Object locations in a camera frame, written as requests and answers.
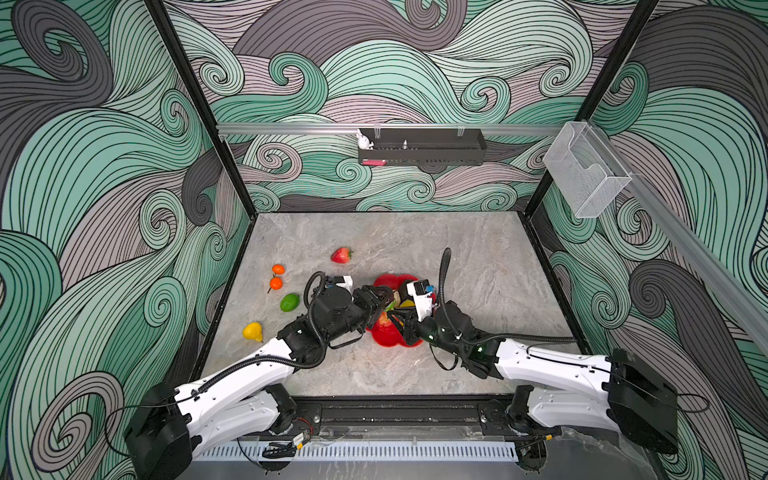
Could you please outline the yellow bell pepper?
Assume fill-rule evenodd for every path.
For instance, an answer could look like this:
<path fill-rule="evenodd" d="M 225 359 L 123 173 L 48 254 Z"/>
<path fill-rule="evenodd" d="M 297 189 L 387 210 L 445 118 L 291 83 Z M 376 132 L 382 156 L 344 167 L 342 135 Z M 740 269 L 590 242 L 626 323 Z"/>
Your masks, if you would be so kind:
<path fill-rule="evenodd" d="M 251 341 L 263 341 L 263 327 L 259 322 L 251 322 L 242 330 L 242 336 Z"/>

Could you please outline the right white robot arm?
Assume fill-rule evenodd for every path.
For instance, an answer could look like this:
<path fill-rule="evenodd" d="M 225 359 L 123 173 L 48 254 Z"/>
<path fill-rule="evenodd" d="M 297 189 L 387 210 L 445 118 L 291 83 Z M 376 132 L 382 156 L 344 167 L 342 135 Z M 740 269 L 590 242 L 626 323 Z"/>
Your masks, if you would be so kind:
<path fill-rule="evenodd" d="M 512 417 L 532 428 L 585 427 L 622 434 L 665 455 L 679 450 L 678 391 L 646 361 L 622 348 L 569 354 L 490 334 L 449 301 L 432 310 L 396 308 L 387 317 L 408 344 L 422 340 L 452 354 L 480 378 L 518 382 Z"/>

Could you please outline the red apple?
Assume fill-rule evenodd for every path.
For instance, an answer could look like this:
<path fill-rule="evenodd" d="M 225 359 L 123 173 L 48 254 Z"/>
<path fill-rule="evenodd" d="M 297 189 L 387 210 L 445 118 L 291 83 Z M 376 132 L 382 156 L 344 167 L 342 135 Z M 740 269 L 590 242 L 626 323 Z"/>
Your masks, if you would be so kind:
<path fill-rule="evenodd" d="M 387 312 L 382 312 L 376 321 L 376 327 L 379 329 L 389 329 L 393 327 L 393 322 L 390 320 Z"/>

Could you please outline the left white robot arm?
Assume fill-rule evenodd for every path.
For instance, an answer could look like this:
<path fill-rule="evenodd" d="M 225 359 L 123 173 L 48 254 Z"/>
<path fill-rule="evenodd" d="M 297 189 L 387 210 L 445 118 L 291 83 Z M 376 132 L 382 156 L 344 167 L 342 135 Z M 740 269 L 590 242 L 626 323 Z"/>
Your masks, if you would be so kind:
<path fill-rule="evenodd" d="M 394 299 L 387 286 L 352 288 L 347 277 L 314 273 L 306 311 L 241 360 L 201 379 L 161 382 L 143 395 L 123 433 L 139 479 L 175 479 L 221 443 L 251 432 L 281 433 L 292 423 L 282 382 L 318 367 L 342 336 L 365 333 Z"/>

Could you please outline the red flower-shaped fruit bowl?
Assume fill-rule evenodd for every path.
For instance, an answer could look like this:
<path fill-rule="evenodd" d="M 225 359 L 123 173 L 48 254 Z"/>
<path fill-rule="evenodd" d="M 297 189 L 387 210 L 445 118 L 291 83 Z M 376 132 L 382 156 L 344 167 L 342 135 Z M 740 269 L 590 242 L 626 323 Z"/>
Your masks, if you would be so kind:
<path fill-rule="evenodd" d="M 412 275 L 394 275 L 383 274 L 379 276 L 375 281 L 374 287 L 388 288 L 392 293 L 392 300 L 384 308 L 383 312 L 387 312 L 390 320 L 392 321 L 392 310 L 399 308 L 399 305 L 405 300 L 412 300 L 407 294 L 406 285 L 412 281 L 417 281 L 415 276 Z M 434 288 L 433 298 L 436 304 L 436 293 Z M 402 346 L 405 348 L 413 348 L 419 346 L 423 341 L 419 341 L 415 346 L 406 346 L 402 335 L 399 333 L 395 325 L 389 329 L 379 329 L 376 327 L 376 321 L 367 328 L 372 333 L 373 340 L 382 347 L 395 347 Z"/>

